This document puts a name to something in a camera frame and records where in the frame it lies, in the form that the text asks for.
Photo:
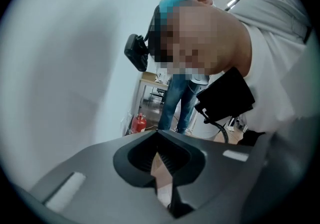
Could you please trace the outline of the person's white shirt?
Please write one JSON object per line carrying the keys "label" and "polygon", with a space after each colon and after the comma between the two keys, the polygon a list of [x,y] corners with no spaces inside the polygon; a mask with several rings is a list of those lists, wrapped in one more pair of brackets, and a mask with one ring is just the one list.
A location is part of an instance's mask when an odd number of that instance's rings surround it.
{"label": "person's white shirt", "polygon": [[240,0],[228,11],[247,29],[252,50],[243,77],[255,98],[241,115],[249,130],[272,132],[299,118],[285,79],[301,60],[311,23],[300,0]]}

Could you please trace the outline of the person's black trousers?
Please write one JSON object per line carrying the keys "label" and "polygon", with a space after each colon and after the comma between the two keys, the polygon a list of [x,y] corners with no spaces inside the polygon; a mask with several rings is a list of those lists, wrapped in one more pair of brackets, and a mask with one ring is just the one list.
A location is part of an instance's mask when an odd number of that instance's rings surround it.
{"label": "person's black trousers", "polygon": [[237,145],[254,146],[257,139],[263,134],[264,132],[255,132],[247,130],[243,134],[243,138],[237,142]]}

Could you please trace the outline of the black chest box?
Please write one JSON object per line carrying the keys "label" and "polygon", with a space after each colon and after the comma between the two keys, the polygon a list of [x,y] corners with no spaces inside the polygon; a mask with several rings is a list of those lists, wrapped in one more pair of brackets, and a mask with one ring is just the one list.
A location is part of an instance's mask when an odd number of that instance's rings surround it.
{"label": "black chest box", "polygon": [[255,99],[237,68],[232,67],[197,94],[195,109],[209,120],[238,117],[251,110]]}

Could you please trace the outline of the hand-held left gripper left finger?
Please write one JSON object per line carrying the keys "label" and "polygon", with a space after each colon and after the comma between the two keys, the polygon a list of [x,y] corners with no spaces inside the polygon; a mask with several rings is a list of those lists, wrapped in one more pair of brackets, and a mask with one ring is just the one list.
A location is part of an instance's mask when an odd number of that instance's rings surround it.
{"label": "hand-held left gripper left finger", "polygon": [[127,153],[119,157],[120,172],[113,164],[121,147],[136,146],[154,133],[89,146],[49,171],[30,193],[44,203],[73,172],[79,172],[86,178],[60,212],[63,217],[81,224],[169,224],[174,217],[157,198],[155,178],[132,166]]}

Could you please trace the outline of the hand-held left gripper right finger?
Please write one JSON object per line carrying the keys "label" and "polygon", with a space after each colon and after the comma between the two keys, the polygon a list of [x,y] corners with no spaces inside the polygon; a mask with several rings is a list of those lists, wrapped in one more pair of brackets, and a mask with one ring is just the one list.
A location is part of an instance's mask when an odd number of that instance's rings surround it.
{"label": "hand-held left gripper right finger", "polygon": [[248,224],[268,209],[263,189],[270,136],[253,147],[158,131],[173,170],[170,220],[162,224]]}

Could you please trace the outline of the red fire extinguisher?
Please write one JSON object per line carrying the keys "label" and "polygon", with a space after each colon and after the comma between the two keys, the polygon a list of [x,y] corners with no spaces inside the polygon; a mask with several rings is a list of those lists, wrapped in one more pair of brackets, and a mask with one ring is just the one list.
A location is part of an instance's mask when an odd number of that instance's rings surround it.
{"label": "red fire extinguisher", "polygon": [[133,118],[131,132],[140,133],[144,132],[146,128],[146,119],[142,113],[139,113],[136,117]]}

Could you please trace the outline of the white-legged wooden table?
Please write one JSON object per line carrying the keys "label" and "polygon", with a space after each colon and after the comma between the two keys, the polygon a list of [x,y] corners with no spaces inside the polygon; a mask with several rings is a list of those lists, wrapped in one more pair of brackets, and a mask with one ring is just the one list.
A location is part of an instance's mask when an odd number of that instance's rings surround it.
{"label": "white-legged wooden table", "polygon": [[142,77],[140,78],[139,84],[138,84],[139,86],[138,86],[137,97],[136,97],[135,106],[134,106],[135,108],[133,111],[134,116],[138,115],[139,108],[144,99],[146,86],[162,89],[165,91],[168,89],[168,85],[156,82],[156,76],[157,75],[155,73],[151,73],[151,72],[142,73]]}

